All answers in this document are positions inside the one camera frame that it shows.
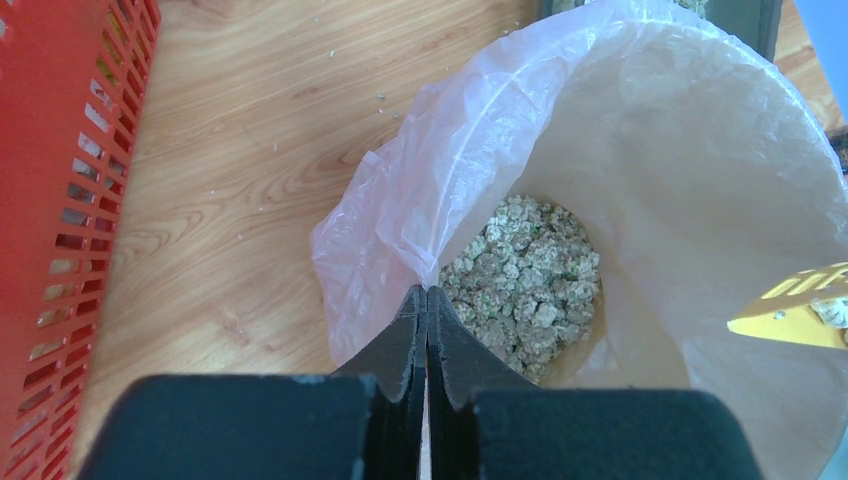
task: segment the black machine part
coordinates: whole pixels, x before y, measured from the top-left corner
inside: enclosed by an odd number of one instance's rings
[[[715,397],[540,389],[420,286],[333,374],[136,382],[79,478],[415,479],[425,406],[436,480],[762,478]]]

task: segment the dark green object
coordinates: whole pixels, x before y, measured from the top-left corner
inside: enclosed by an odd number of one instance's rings
[[[552,14],[553,3],[539,2],[539,18]],[[705,8],[707,20],[772,61],[782,6],[783,0],[710,0]]]

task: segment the basket slot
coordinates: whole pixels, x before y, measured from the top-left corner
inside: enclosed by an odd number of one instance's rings
[[[97,198],[96,193],[74,182],[68,184],[67,195],[68,198],[79,202],[79,207],[82,207],[83,205],[93,205],[94,200]]]
[[[53,452],[55,452],[59,447],[61,447],[63,443],[65,443],[69,438],[71,438],[71,434],[73,432],[73,427],[66,428],[64,432],[59,434],[58,437],[56,437],[52,442],[50,442],[49,445],[47,445],[47,452],[45,453],[45,455],[48,457],[52,455]]]
[[[56,247],[67,250],[83,250],[86,246],[86,239],[81,235],[67,235],[60,233],[56,235]]]
[[[117,195],[119,198],[124,195],[124,184],[117,178],[114,178],[112,176],[106,177],[104,186],[108,188],[110,192]]]
[[[65,405],[68,405],[69,403],[76,400],[76,398],[79,397],[80,393],[82,393],[82,386],[75,385],[74,388],[71,388],[67,392],[60,395],[58,401],[56,402],[56,411],[58,412],[59,410],[64,408]]]
[[[153,29],[158,29],[160,20],[159,9],[153,5],[153,0],[144,0],[144,9],[147,10],[147,15],[151,25],[153,25]]]
[[[24,389],[32,388],[35,385],[38,385],[39,383],[43,382],[44,380],[47,380],[48,378],[52,377],[53,374],[55,374],[58,370],[58,361],[48,363],[47,365],[37,370],[34,370],[32,373],[30,373],[24,378]]]
[[[83,358],[88,357],[88,354],[91,353],[91,344],[83,345],[82,347],[74,350],[73,352],[68,354],[68,357],[65,359],[65,366],[70,367],[71,365],[77,363]]]
[[[94,229],[100,232],[115,233],[115,222],[106,220],[103,217],[97,217],[94,220]]]
[[[63,307],[68,307],[68,306],[76,307],[77,304],[87,302],[89,300],[92,300],[95,297],[97,297],[96,292],[87,292],[87,293],[80,292],[80,294],[77,295],[75,298],[73,298],[73,300],[68,300],[68,299],[65,299],[65,298],[59,298],[59,299],[56,299],[56,300],[50,300],[48,302],[44,302],[43,308],[46,311],[51,311],[51,310],[58,310],[58,309],[61,309]]]
[[[79,379],[86,370],[86,365],[80,365],[79,367],[71,370],[67,375],[62,377],[62,381],[59,384],[59,388],[65,388],[68,385],[74,383],[75,380]]]
[[[18,406],[18,419],[25,417],[27,414],[34,411],[35,409],[37,409],[41,405],[44,405],[44,402],[49,400],[50,397],[52,397],[52,396],[53,396],[53,386],[52,385],[48,385],[48,386],[42,388],[41,390],[39,390],[38,392],[34,393],[33,395],[31,395],[29,398],[27,398],[26,400],[21,402],[21,404]],[[38,421],[34,422],[32,428],[35,428],[36,423],[38,423]],[[23,431],[20,434],[20,437],[23,437],[24,435],[26,435],[27,432],[28,432],[28,430]]]
[[[144,32],[144,37],[152,45],[156,41],[156,37],[153,35],[153,28],[150,26],[150,19],[147,18],[147,12],[142,11],[139,19],[141,20],[138,22],[141,25],[141,31]]]
[[[84,327],[74,330],[71,333],[71,345],[90,337],[94,334],[94,330],[94,324],[86,325]]]
[[[112,89],[108,82],[106,82],[106,85],[102,85],[92,78],[89,84],[89,91],[95,98],[100,100],[100,103],[106,107],[106,110],[111,112],[115,108],[115,101],[113,99],[118,98],[118,93]]]
[[[136,32],[135,34],[135,43],[138,45],[138,48],[141,50],[142,58],[144,58],[144,63],[150,65],[150,46],[147,44],[147,41],[141,36],[140,33]]]
[[[142,63],[141,59],[139,59],[138,49],[132,49],[132,63],[133,67],[135,67],[138,74],[141,75],[142,80],[147,83],[147,67],[144,63]]]
[[[35,408],[28,410],[27,413],[34,411]],[[26,416],[26,413],[24,413],[23,415],[20,414],[20,408],[19,408],[18,409],[18,418],[20,419],[20,418],[23,418],[25,416]],[[21,424],[20,427],[17,428],[17,430],[15,430],[12,433],[12,441],[10,442],[9,446],[12,447],[12,448],[15,448],[19,443],[26,440],[30,436],[30,434],[37,431],[39,427],[44,425],[46,423],[46,420],[47,420],[47,409],[42,409],[38,412],[37,415],[33,415],[32,418],[26,420],[23,424]]]
[[[116,0],[118,3],[118,11],[124,16],[128,23],[133,23],[133,10],[127,7],[125,0]]]
[[[87,138],[87,140],[84,140],[85,148],[87,148],[85,152],[89,155],[94,156],[94,153],[97,152],[95,147],[97,147],[100,149],[100,153],[96,158],[98,160],[102,160],[106,154],[106,150],[109,149],[109,145],[111,144],[109,142],[108,134],[102,132],[99,128],[86,128],[80,131],[80,135],[83,135]]]
[[[102,42],[103,49],[106,51],[107,57],[112,59],[113,64],[116,66],[123,65],[126,58],[124,49],[118,46],[114,33],[108,28],[103,30]]]
[[[126,101],[127,98],[134,102],[134,105],[141,105],[141,99],[138,98],[138,95],[133,91],[132,88],[124,88],[124,94],[122,98]]]
[[[74,293],[76,293],[76,286],[73,283],[57,283],[54,285],[48,285],[47,288],[44,289],[42,300],[58,300],[73,296]]]
[[[50,325],[56,325],[57,323],[66,322],[71,318],[71,314],[72,312],[70,307],[45,310],[38,316],[35,326],[37,328],[44,328],[49,327]]]
[[[74,418],[74,415],[76,415],[78,411],[79,407],[76,405],[65,410],[65,413],[53,421],[53,425],[50,427],[50,435],[56,435],[56,432],[58,432],[60,428],[64,427],[70,419]]]
[[[100,170],[79,157],[74,157],[71,170],[94,183],[100,179]]]
[[[85,133],[80,132],[77,146],[86,154],[97,160],[103,158],[103,147]]]
[[[109,156],[109,168],[122,177],[127,176],[127,166],[114,155]]]
[[[91,239],[91,251],[93,252],[106,252],[112,249],[112,241],[106,240],[103,238],[92,238]]]
[[[97,107],[89,102],[85,104],[85,116],[103,133],[108,133],[112,128],[112,125],[109,122],[109,115],[104,115]]]
[[[114,62],[112,62],[111,60],[107,60],[108,58],[109,58],[108,55],[106,55],[106,56],[99,55],[97,57],[97,61],[96,61],[97,70],[101,73],[101,75],[103,75],[102,78],[109,85],[112,85],[112,87],[117,88],[119,81],[118,81],[118,76],[115,75],[115,72],[120,71],[120,70],[118,69],[117,65],[114,64]]]
[[[115,32],[115,36],[120,39],[120,42],[124,45],[129,41],[129,36],[127,32],[129,29],[124,24],[123,18],[121,16],[115,14],[115,10],[110,6],[109,11],[106,12],[106,17],[109,26],[112,28],[112,31]]]
[[[53,460],[50,460],[50,463],[48,463],[46,467],[44,467],[44,472],[41,474],[41,478],[46,479],[51,473],[53,473],[53,470],[55,470],[56,467],[58,467],[59,464],[62,463],[62,460],[64,460],[67,456],[68,447],[65,447],[62,449],[62,451],[56,454],[55,457],[53,457]]]
[[[122,136],[123,138],[130,138],[130,139],[131,139],[131,138],[133,138],[133,134],[132,134],[132,133],[130,133],[130,132],[128,132],[128,131],[127,131],[127,129],[126,129],[126,127],[124,127],[124,125],[123,125],[123,124],[121,124],[121,123],[118,123],[118,124],[115,126],[115,131],[116,131],[116,133],[117,133],[117,132],[120,132],[120,133],[121,133],[121,136]]]
[[[43,443],[44,443],[44,436],[43,435],[39,435],[38,437],[31,440],[29,443],[24,443],[24,447],[21,448],[14,455],[12,455],[12,458],[10,458],[9,462],[6,464],[5,476],[8,477],[12,473],[14,473],[15,470],[18,467],[20,467],[21,465],[23,465],[24,462],[26,462],[26,460],[33,453],[35,453],[36,450],[38,450],[38,447],[40,447]],[[27,474],[22,475],[22,476],[19,475],[19,476],[22,477],[22,478],[25,478],[27,475],[30,475],[30,473],[27,473]]]
[[[65,346],[65,343],[67,341],[67,337],[59,336],[49,342],[39,343],[38,345],[32,347],[32,350],[30,350],[29,361],[32,362],[38,360],[41,357],[44,357],[61,349]]]
[[[62,209],[62,223],[76,227],[85,227],[91,222],[91,216],[73,208]]]
[[[138,118],[138,101],[132,97],[129,90],[124,90],[124,93],[121,95],[121,99],[124,101],[124,104],[127,106],[130,113],[132,113],[135,118]]]

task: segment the plastic bag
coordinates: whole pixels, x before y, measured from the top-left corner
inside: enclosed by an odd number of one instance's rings
[[[572,211],[601,255],[598,338],[548,385],[706,390],[768,477],[818,475],[845,431],[844,352],[726,327],[786,276],[848,260],[837,159],[773,65],[666,0],[597,0],[424,87],[313,232],[334,360],[508,193]]]

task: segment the debris on floor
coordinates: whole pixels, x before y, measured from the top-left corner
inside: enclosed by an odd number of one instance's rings
[[[709,0],[670,0],[674,3],[680,5],[683,8],[688,10],[692,10],[693,12],[700,15],[701,18],[704,18],[706,15],[706,10],[704,6],[707,4]],[[587,3],[592,3],[592,0],[553,0],[553,13],[560,13],[566,10],[571,10],[573,8],[577,8],[583,6]]]

